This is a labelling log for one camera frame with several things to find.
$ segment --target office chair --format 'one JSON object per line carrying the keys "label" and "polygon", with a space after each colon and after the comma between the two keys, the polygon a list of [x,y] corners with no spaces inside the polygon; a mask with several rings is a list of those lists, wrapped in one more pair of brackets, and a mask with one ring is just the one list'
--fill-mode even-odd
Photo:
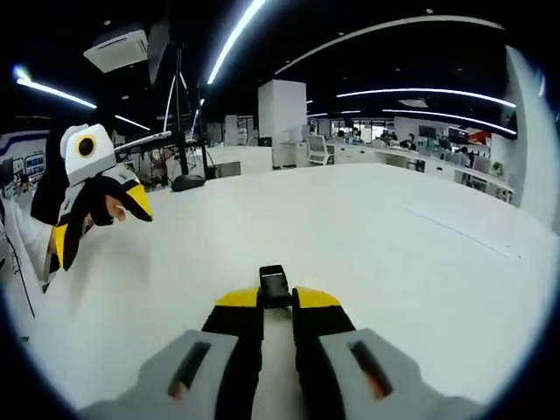
{"label": "office chair", "polygon": [[490,159],[482,156],[475,156],[472,168],[475,171],[489,173],[490,172]]}
{"label": "office chair", "polygon": [[334,155],[330,154],[326,148],[325,136],[309,135],[307,143],[309,145],[307,162],[316,165],[327,165],[333,162]]}
{"label": "office chair", "polygon": [[380,138],[375,138],[374,140],[371,141],[371,146],[381,149],[383,147],[386,147],[387,145]]}
{"label": "office chair", "polygon": [[462,153],[447,153],[445,155],[445,162],[450,164],[465,166],[465,159]]}
{"label": "office chair", "polygon": [[[487,157],[475,156],[472,168],[478,172],[488,173],[490,171],[490,159]],[[473,175],[471,177],[471,187],[485,193],[487,191],[488,183],[484,179],[477,178]]]}

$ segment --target desk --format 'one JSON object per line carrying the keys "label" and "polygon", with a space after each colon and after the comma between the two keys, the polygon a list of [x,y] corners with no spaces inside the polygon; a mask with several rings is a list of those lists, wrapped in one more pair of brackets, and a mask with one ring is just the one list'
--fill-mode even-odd
{"label": "desk", "polygon": [[[200,329],[225,293],[255,286],[264,265],[332,293],[432,387],[479,403],[516,373],[555,296],[553,232],[485,194],[385,164],[216,179],[150,202],[152,223],[95,227],[45,295],[30,349],[76,407],[132,388],[145,361]],[[254,418],[302,418],[286,413],[301,403],[291,325],[266,325]]]}
{"label": "desk", "polygon": [[514,190],[503,179],[497,178],[488,173],[475,171],[451,162],[445,162],[432,156],[425,156],[417,151],[397,149],[397,148],[377,148],[366,145],[352,144],[335,144],[334,145],[334,163],[388,163],[389,159],[395,161],[400,158],[402,162],[391,162],[392,165],[407,167],[409,161],[425,162],[424,173],[426,175],[435,176],[441,179],[447,179],[452,182],[460,183],[463,174],[471,175],[479,179],[485,180],[488,184],[507,192],[507,201],[511,200],[511,194]]}

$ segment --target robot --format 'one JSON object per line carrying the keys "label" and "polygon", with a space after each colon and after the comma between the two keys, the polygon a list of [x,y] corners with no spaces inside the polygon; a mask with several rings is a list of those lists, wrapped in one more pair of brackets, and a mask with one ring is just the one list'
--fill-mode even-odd
{"label": "robot", "polygon": [[150,203],[138,177],[117,164],[115,149],[102,125],[70,127],[60,142],[70,186],[54,230],[60,266],[69,270],[78,253],[88,214],[98,226],[110,225],[105,195],[119,200],[141,221],[152,221]]}
{"label": "robot", "polygon": [[483,407],[425,384],[417,363],[339,300],[297,286],[282,266],[261,268],[261,287],[221,298],[201,331],[188,330],[140,368],[136,386],[79,412],[87,420],[249,420],[263,365],[263,312],[291,313],[296,370],[311,420],[472,420]]}

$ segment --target ceiling vent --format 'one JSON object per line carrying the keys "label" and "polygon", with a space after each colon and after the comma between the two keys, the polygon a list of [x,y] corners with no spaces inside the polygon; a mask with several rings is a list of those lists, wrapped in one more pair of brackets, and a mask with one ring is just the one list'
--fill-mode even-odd
{"label": "ceiling vent", "polygon": [[399,102],[407,107],[428,108],[424,99],[401,99]]}
{"label": "ceiling vent", "polygon": [[148,39],[143,29],[127,28],[103,35],[84,57],[104,73],[148,59]]}

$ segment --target white cabinet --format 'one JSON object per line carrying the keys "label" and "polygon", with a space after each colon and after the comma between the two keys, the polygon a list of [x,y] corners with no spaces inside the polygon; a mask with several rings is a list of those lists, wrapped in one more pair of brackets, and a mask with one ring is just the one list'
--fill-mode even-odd
{"label": "white cabinet", "polygon": [[296,164],[296,144],[280,143],[272,148],[272,162],[274,166],[293,166]]}
{"label": "white cabinet", "polygon": [[443,160],[441,163],[434,162],[431,159],[426,160],[424,173],[432,177],[447,179],[448,181],[455,182],[455,168]]}
{"label": "white cabinet", "polygon": [[358,158],[358,148],[347,144],[337,144],[334,146],[334,163],[354,164]]}
{"label": "white cabinet", "polygon": [[307,149],[307,142],[296,143],[296,166],[298,168],[305,168],[306,166],[309,166],[307,163]]}

